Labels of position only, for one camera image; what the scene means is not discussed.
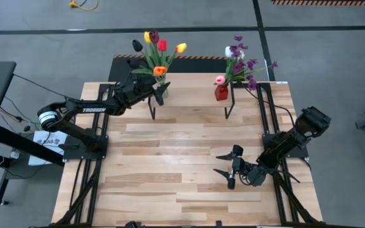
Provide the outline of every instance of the white paper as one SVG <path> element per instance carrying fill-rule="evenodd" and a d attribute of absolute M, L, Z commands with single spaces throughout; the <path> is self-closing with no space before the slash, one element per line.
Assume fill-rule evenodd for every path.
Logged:
<path fill-rule="evenodd" d="M 44 130 L 37 130 L 33 136 L 33 141 L 35 143 L 42 144 L 46 138 L 49 136 L 49 132 Z M 51 149 L 52 151 L 63 155 L 63 150 L 58 147 L 60 144 L 64 144 L 66 141 L 67 134 L 62 133 L 60 131 L 57 132 L 50 132 L 49 139 L 43 144 L 44 147 Z M 35 156 L 29 157 L 28 165 L 47 165 L 51 162 L 45 161 L 40 158 L 36 158 Z"/>

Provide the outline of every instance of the vase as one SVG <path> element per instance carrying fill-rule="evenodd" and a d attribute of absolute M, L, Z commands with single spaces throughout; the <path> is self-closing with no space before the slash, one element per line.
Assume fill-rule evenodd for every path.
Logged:
<path fill-rule="evenodd" d="M 156 76 L 154 76 L 154 77 L 156 78 L 157 86 L 162 86 L 166 83 L 165 74 L 161 77 L 156 77 Z M 163 99 L 169 97 L 169 89 L 168 88 L 164 90 L 164 92 L 162 94 L 162 97 L 163 97 Z"/>
<path fill-rule="evenodd" d="M 217 101 L 223 101 L 227 99 L 228 94 L 227 85 L 218 85 L 215 89 L 215 98 Z"/>

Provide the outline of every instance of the concrete floor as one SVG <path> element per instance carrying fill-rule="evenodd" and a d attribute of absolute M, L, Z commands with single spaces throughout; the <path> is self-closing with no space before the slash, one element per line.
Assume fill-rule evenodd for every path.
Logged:
<path fill-rule="evenodd" d="M 100 0 L 94 11 L 69 9 L 67 3 L 0 0 L 0 30 L 257 24 L 252 2 L 245 0 Z M 89 0 L 86 6 L 93 3 Z M 275 6 L 268 0 L 259 0 L 259 4 L 268 27 L 365 25 L 365 7 Z M 248 56 L 263 59 L 258 32 L 160 35 L 173 45 L 187 42 L 186 55 L 223 56 L 234 34 L 245 37 L 250 45 Z M 297 112 L 313 105 L 332 118 L 329 130 L 308 145 L 324 221 L 365 227 L 365 131 L 354 127 L 365 111 L 365 30 L 266 32 L 266 36 L 271 59 L 279 63 L 274 70 L 276 80 L 289 82 Z M 142 34 L 0 35 L 0 61 L 15 61 L 15 73 L 77 98 L 84 82 L 108 79 L 113 55 L 134 52 L 132 39 L 142 39 Z M 257 75 L 257 80 L 265 79 L 264 73 Z M 61 100 L 18 78 L 7 97 L 33 120 L 41 106 Z M 7 101 L 3 107 L 16 113 Z M 0 124 L 8 127 L 1 119 Z M 8 151 L 1 148 L 0 154 Z M 0 207 L 0 227 L 49 224 L 61 171 L 50 165 L 32 179 L 11 181 L 4 197 L 11 204 Z"/>

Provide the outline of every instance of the label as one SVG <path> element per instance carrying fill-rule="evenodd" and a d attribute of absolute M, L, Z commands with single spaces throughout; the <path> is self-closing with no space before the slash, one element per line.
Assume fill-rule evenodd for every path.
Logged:
<path fill-rule="evenodd" d="M 83 108 L 83 113 L 90 113 L 90 112 L 104 112 L 106 108 Z"/>

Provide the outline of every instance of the orange and black stripe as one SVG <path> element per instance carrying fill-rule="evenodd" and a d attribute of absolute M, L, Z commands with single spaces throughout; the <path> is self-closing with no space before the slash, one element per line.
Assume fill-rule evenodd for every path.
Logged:
<path fill-rule="evenodd" d="M 143 58 L 143 55 L 138 54 L 118 54 L 113 58 Z M 176 56 L 177 59 L 196 59 L 196 60 L 225 60 L 226 57 L 218 56 Z"/>
<path fill-rule="evenodd" d="M 276 5 L 299 5 L 299 6 L 365 6 L 365 1 L 304 1 L 304 0 L 273 0 Z"/>

